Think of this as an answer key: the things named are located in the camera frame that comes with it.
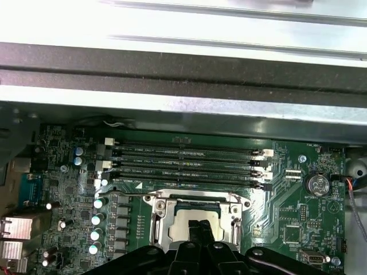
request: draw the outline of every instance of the connector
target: connector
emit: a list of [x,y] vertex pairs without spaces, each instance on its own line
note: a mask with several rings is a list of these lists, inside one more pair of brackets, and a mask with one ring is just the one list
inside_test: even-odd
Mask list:
[[312,265],[322,265],[324,262],[323,255],[312,249],[301,249],[303,258]]

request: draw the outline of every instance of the wire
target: wire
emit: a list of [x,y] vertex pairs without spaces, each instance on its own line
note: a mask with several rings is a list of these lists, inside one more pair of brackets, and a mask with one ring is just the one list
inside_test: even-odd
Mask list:
[[7,267],[0,266],[0,270],[4,271],[5,275],[14,275]]
[[350,206],[352,207],[352,212],[354,215],[354,218],[356,219],[357,225],[361,230],[361,233],[363,235],[364,240],[367,242],[367,233],[366,233],[366,229],[363,226],[363,223],[361,221],[360,215],[357,211],[357,206],[356,206],[356,201],[354,200],[354,194],[353,194],[353,185],[350,179],[346,179],[346,181],[348,182],[348,186],[349,186],[349,198],[350,198]]
[[122,122],[115,122],[115,123],[108,123],[107,121],[103,120],[103,123],[110,126],[110,127],[120,127],[120,126],[125,126],[124,123]]
[[353,185],[352,185],[352,182],[350,181],[350,179],[347,178],[346,181],[348,182],[349,191],[353,191]]

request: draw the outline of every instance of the microchip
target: microchip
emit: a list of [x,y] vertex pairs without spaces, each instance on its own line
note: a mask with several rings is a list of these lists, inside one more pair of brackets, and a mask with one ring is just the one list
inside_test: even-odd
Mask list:
[[34,158],[32,159],[30,171],[32,173],[39,173],[48,170],[48,158]]
[[74,194],[74,188],[73,188],[73,187],[67,187],[67,188],[65,189],[65,193],[66,193],[67,195],[73,195],[73,194]]
[[71,243],[71,236],[65,235],[64,236],[64,243]]
[[288,225],[284,228],[284,243],[300,243],[300,227]]
[[51,179],[50,180],[50,186],[57,187],[58,186],[58,179]]
[[94,171],[96,169],[96,166],[94,163],[88,163],[87,164],[87,171]]
[[89,219],[89,211],[87,211],[87,210],[83,210],[83,211],[81,211],[80,212],[80,217],[82,218],[82,219]]
[[50,140],[49,146],[50,147],[57,147],[58,146],[58,140],[57,139]]
[[91,262],[90,261],[80,261],[79,266],[82,270],[88,270]]

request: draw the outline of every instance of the black plastic part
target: black plastic part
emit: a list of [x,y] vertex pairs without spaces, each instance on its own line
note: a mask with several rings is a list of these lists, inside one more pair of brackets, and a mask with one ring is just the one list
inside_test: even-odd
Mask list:
[[210,222],[203,221],[189,221],[189,241],[200,243],[202,246],[214,242],[214,236]]
[[337,252],[340,252],[340,253],[347,253],[348,252],[346,239],[341,238],[341,237],[337,237],[336,242],[337,242],[336,243]]
[[267,160],[250,160],[250,165],[267,168],[269,164]]
[[147,270],[158,266],[164,261],[165,253],[162,249],[155,246],[143,246],[126,255],[98,266],[83,275],[101,275],[101,274],[145,274]]
[[180,244],[176,257],[168,271],[168,275],[199,275],[200,257],[201,245],[194,242],[184,242]]
[[264,191],[273,191],[273,185],[270,183],[264,183],[263,188]]
[[328,273],[313,268],[295,259],[286,257],[266,247],[252,247],[246,251],[246,262],[260,271],[260,274],[271,275],[327,275]]
[[250,275],[250,269],[244,262],[238,261],[229,246],[223,242],[214,242],[207,246],[209,258],[220,275]]

